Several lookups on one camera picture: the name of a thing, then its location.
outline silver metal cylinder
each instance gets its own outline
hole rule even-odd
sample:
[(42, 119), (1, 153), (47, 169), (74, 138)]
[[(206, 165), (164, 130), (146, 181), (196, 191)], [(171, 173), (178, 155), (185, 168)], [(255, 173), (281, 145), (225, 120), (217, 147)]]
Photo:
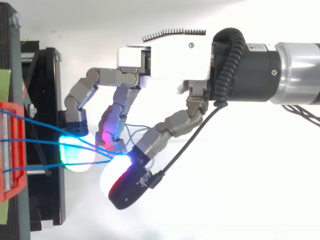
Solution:
[[(42, 165), (31, 165), (32, 167), (42, 167)], [(42, 175), (42, 174), (46, 174), (45, 170), (44, 169), (28, 169), (26, 171), (26, 173), (28, 175)]]
[(32, 59), (34, 58), (34, 55), (35, 55), (34, 52), (22, 52), (21, 53), (21, 62), (23, 64), (31, 63)]
[(274, 104), (313, 104), (320, 93), (320, 48), (314, 43), (275, 45), (281, 59), (281, 76)]

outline coiled black cable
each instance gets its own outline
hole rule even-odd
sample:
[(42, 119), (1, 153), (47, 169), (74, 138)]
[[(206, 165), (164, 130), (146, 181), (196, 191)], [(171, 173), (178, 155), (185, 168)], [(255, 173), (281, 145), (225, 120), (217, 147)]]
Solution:
[(236, 28), (225, 28), (213, 38), (213, 42), (230, 44), (229, 55), (222, 70), (214, 83), (214, 106), (224, 108), (228, 106), (228, 93), (233, 82), (236, 70), (245, 50), (245, 38)]

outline black metal bracket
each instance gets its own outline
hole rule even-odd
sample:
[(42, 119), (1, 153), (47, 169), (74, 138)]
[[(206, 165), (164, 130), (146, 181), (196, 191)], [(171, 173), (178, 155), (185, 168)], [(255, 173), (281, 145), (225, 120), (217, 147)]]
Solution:
[[(33, 55), (22, 61), (22, 76), (27, 93), (24, 95), (26, 115), (29, 105), (37, 109), (34, 120), (61, 128), (58, 112), (62, 109), (59, 52), (55, 48), (39, 49), (38, 41), (21, 43), (21, 55)], [(25, 124), (26, 138), (57, 142), (59, 134), (52, 129)], [(26, 144), (28, 165), (60, 163), (59, 146)], [(66, 219), (64, 169), (56, 168), (45, 174), (28, 175), (30, 230), (40, 231), (41, 221), (53, 220), (61, 225)]]

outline black cable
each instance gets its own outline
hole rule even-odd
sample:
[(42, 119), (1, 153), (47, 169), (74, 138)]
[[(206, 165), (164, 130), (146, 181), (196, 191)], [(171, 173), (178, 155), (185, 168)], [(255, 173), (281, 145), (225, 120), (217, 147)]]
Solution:
[(318, 123), (318, 122), (320, 122), (320, 117), (315, 116), (311, 112), (305, 110), (303, 107), (301, 107), (299, 105), (281, 105), (281, 106), (283, 107), (283, 109), (285, 109), (289, 113), (299, 115), (299, 116), (303, 117), (304, 119), (306, 119), (307, 121), (309, 121), (310, 123), (320, 127), (320, 123)]
[(213, 91), (214, 106), (223, 108), (228, 106), (228, 93), (232, 87), (235, 73), (245, 51), (246, 41), (238, 29), (226, 28), (214, 36), (213, 42), (230, 44), (230, 52), (214, 83)]
[(172, 158), (172, 160), (168, 163), (167, 166), (161, 171), (162, 176), (165, 175), (166, 171), (178, 160), (178, 158), (185, 152), (185, 150), (189, 147), (189, 145), (195, 140), (195, 138), (198, 136), (200, 131), (204, 128), (204, 126), (209, 122), (209, 120), (217, 113), (219, 110), (221, 110), (224, 107), (217, 107), (215, 110), (213, 110), (209, 116), (206, 117), (206, 119), (201, 123), (201, 125), (197, 128), (197, 130), (194, 132), (194, 134), (189, 138), (189, 140), (185, 143), (185, 145), (180, 149), (180, 151)]

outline red plastic frame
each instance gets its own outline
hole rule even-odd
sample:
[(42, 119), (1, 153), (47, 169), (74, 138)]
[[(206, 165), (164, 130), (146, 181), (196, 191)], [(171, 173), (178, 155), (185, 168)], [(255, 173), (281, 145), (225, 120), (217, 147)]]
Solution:
[[(12, 102), (1, 102), (0, 108), (2, 110), (10, 111), (13, 114), (24, 117), (24, 107), (12, 103)], [(11, 126), (11, 138), (12, 139), (24, 139), (25, 136), (25, 121), (18, 119), (16, 117), (10, 117), (10, 126)], [(27, 164), (26, 161), (26, 144), (22, 141), (13, 141), (11, 143), (11, 156), (12, 156), (12, 167), (13, 168), (24, 168)], [(27, 171), (26, 170), (17, 170), (12, 172), (13, 182), (15, 186), (11, 187), (8, 192), (4, 192), (3, 186), (3, 173), (2, 173), (2, 164), (0, 158), (0, 202), (4, 202), (18, 193), (21, 192), (27, 185)]]

